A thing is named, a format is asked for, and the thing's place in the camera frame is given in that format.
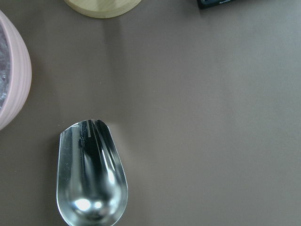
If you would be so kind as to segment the metal ice scoop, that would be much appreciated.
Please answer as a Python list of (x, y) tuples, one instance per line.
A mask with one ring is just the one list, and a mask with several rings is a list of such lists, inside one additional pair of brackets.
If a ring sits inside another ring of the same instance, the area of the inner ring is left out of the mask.
[(127, 179), (109, 127), (93, 119), (61, 132), (56, 203), (66, 224), (114, 226), (127, 201)]

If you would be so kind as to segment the pink bowl with ice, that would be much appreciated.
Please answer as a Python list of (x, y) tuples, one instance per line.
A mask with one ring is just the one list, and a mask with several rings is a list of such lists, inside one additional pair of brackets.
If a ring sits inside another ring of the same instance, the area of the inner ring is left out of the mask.
[(32, 65), (29, 52), (19, 31), (0, 13), (0, 26), (9, 51), (8, 93), (0, 110), (0, 128), (5, 128), (21, 111), (29, 95), (32, 81)]

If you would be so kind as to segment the wooden cup tree stand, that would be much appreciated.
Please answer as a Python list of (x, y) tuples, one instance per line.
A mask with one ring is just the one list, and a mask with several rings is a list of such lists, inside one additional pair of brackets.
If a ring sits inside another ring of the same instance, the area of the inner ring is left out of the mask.
[(112, 18), (132, 10), (141, 0), (65, 0), (64, 2), (85, 16)]

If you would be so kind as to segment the black glass rack tray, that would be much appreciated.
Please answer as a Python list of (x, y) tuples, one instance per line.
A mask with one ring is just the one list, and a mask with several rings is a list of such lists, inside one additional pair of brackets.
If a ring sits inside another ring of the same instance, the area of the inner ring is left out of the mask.
[(200, 9), (206, 9), (206, 8), (215, 7), (232, 1), (234, 0), (197, 0), (197, 3)]

